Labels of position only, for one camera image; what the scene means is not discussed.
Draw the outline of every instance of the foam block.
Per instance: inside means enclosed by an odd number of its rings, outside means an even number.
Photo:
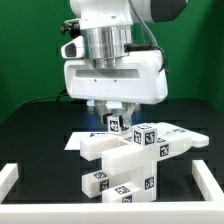
[[[204,161],[193,161],[192,174],[206,201],[224,201],[223,191]]]
[[[80,155],[88,161],[101,158],[104,150],[118,147],[118,138],[115,135],[106,134],[81,139]]]
[[[140,202],[142,189],[133,181],[124,183],[103,192],[103,203]]]
[[[175,132],[175,133],[188,133],[192,139],[192,146],[193,147],[204,147],[207,146],[209,144],[209,137],[184,129],[184,128],[180,128],[178,126],[172,125],[172,124],[168,124],[168,123],[157,123],[156,127],[161,128],[163,130],[166,130],[167,132]]]
[[[140,166],[147,166],[151,160],[158,160],[157,147],[142,148],[125,145],[102,152],[102,169],[111,175],[127,172]]]
[[[156,144],[157,129],[147,123],[132,126],[132,142],[142,147]]]
[[[189,133],[171,132],[157,139],[159,160],[165,160],[186,152],[192,147]]]
[[[111,176],[109,173],[100,170],[82,176],[82,191],[89,197],[94,198],[102,194],[104,190],[119,184],[130,181],[129,173],[122,173]]]
[[[18,179],[17,164],[7,164],[0,172],[0,203],[7,196]]]
[[[112,134],[124,134],[129,131],[129,127],[123,125],[123,118],[121,115],[112,115],[107,117],[108,132]]]
[[[141,201],[156,200],[157,161],[152,160],[150,166],[140,167],[132,172],[132,181],[141,187]]]

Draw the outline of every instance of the stacked blocks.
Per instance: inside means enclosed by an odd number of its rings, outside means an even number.
[[[82,177],[82,190],[89,198],[102,194],[105,203],[156,200],[157,162],[209,143],[207,136],[167,123],[135,125],[124,134],[119,122],[117,116],[108,117],[108,125],[120,127],[119,134],[114,129],[80,143],[81,155],[89,161],[102,158],[102,170]]]

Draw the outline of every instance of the black table surface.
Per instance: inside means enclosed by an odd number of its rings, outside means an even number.
[[[133,124],[168,122],[210,138],[209,146],[158,163],[157,201],[204,200],[192,176],[192,160],[204,160],[224,189],[224,118],[207,101],[167,100],[141,105]],[[73,132],[106,131],[83,103],[32,103],[0,125],[0,169],[16,162],[19,179],[3,204],[100,203],[81,191],[81,176],[101,169],[79,151],[64,151]]]

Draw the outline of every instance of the green backdrop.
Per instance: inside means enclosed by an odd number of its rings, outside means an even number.
[[[169,98],[207,99],[224,114],[224,1],[189,0],[174,22],[150,24],[166,51]],[[1,0],[0,122],[32,98],[65,87],[60,24],[72,18],[69,0]],[[141,42],[139,25],[134,38]]]

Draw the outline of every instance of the metal cylinder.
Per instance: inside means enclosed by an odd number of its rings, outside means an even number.
[[[115,59],[126,56],[126,45],[132,42],[131,26],[101,27],[81,30],[85,58],[94,68],[115,68]]]

